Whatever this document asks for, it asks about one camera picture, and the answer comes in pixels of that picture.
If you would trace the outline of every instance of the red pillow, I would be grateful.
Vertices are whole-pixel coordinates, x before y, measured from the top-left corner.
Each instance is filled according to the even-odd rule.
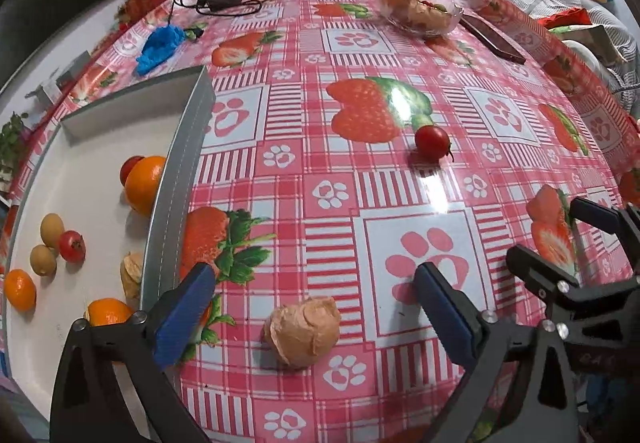
[[[558,12],[549,17],[541,17],[538,22],[546,29],[552,30],[558,26],[571,26],[572,24],[591,24],[589,14],[584,8],[569,8],[564,12]]]

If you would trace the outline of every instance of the clear plastic bowl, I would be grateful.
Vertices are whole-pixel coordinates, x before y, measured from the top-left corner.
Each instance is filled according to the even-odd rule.
[[[446,13],[421,1],[438,4]],[[378,0],[380,13],[393,25],[424,37],[447,35],[460,22],[462,7],[455,0]]]

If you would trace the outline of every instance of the tablecloth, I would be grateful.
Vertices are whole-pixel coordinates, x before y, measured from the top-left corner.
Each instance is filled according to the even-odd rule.
[[[271,0],[236,18],[176,9],[172,24],[204,34],[137,78],[168,1],[98,59],[31,153],[16,201],[63,115],[149,77],[209,68],[216,103],[190,203],[207,210],[188,224],[241,234],[216,260],[226,282],[185,354],[181,394],[213,440],[365,442],[427,424],[462,370],[415,303],[423,261],[479,309],[521,323],[543,310],[504,265],[514,243],[583,283],[629,275],[615,236],[565,212],[576,195],[638,199],[638,134],[600,80],[511,3],[461,1],[526,64],[498,59],[461,26],[427,43],[406,36],[376,0]],[[452,139],[439,166],[414,149],[414,129],[432,123]],[[340,310],[338,345],[284,371],[262,341],[265,318],[323,295]]]

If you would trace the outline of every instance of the red tomato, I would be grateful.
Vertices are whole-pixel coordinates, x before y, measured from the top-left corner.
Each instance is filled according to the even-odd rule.
[[[429,163],[437,163],[440,158],[451,154],[449,134],[438,126],[422,126],[415,131],[415,147]]]
[[[133,166],[143,158],[144,156],[131,156],[131,158],[129,158],[126,162],[122,164],[122,167],[120,167],[120,183],[122,183],[123,187],[124,187],[124,184],[127,182],[127,178],[129,177],[129,172],[131,172],[131,169],[133,168]]]
[[[58,242],[60,256],[69,263],[82,263],[86,248],[84,247],[84,239],[75,230],[67,230],[60,235]]]

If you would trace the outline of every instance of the metal bolt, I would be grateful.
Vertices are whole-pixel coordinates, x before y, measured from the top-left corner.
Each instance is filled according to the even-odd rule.
[[[146,313],[144,311],[136,311],[131,315],[131,321],[133,324],[144,324],[146,322]]]
[[[551,320],[549,319],[544,319],[542,321],[542,327],[545,331],[548,331],[549,333],[553,333],[556,330],[556,325],[551,322]]]
[[[75,320],[73,324],[71,324],[71,328],[73,331],[82,331],[84,328],[89,326],[89,322],[86,319],[79,318]]]
[[[566,338],[569,336],[569,328],[566,326],[566,324],[564,322],[559,322],[558,325],[556,325],[556,328],[558,328],[558,334],[560,335],[560,338],[562,340],[566,340]]]
[[[487,322],[488,324],[495,324],[498,322],[498,315],[495,314],[495,311],[490,309],[485,309],[482,314],[482,320]]]
[[[559,280],[557,286],[560,293],[569,293],[569,283],[565,280]]]

